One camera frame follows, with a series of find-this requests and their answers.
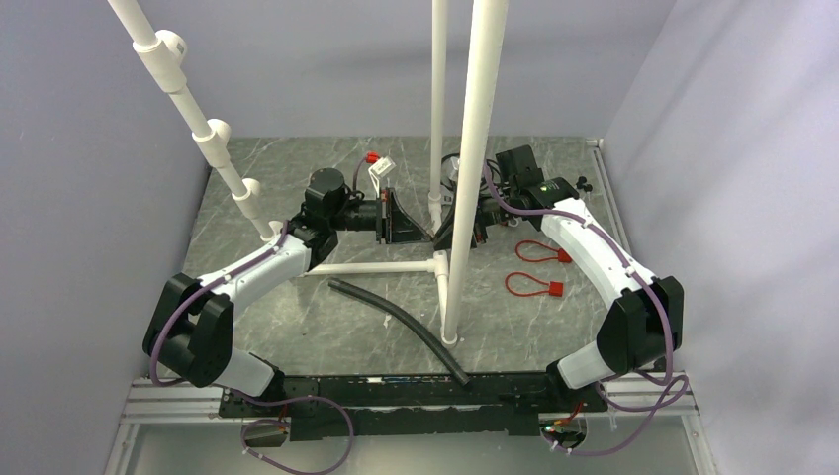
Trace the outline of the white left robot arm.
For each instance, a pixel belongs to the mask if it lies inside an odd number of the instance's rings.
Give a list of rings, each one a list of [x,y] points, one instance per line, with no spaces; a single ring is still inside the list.
[[[387,244],[430,239],[398,203],[394,189],[366,199],[339,170],[316,170],[299,213],[281,225],[278,236],[215,272],[198,278],[178,273],[167,280],[142,342],[152,381],[160,381],[158,368],[164,366],[196,387],[220,385],[244,393],[261,416],[276,413],[285,398],[284,374],[234,347],[234,318],[277,286],[322,264],[343,231],[372,232]]]

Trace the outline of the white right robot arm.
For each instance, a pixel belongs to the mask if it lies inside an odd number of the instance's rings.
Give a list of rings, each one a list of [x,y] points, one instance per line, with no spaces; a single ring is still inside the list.
[[[670,384],[674,352],[682,343],[681,283],[673,276],[656,276],[632,258],[581,198],[587,182],[572,185],[562,177],[546,178],[531,146],[497,153],[488,171],[470,243],[485,241],[491,225],[522,218],[558,244],[559,258],[576,264],[606,305],[595,339],[552,363],[558,375],[544,387],[549,405],[568,411],[582,400],[585,386],[639,372],[659,358],[665,370],[654,382]]]

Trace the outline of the small black key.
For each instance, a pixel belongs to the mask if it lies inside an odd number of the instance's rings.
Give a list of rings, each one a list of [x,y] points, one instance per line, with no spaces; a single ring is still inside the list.
[[[581,194],[588,194],[594,190],[593,184],[589,182],[586,176],[579,176],[574,187]]]

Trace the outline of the short red wire connector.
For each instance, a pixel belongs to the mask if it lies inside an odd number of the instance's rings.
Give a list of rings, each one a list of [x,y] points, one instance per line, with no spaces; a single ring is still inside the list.
[[[529,273],[515,271],[509,273],[504,280],[506,290],[521,298],[550,296],[561,298],[565,294],[563,282],[543,280]]]

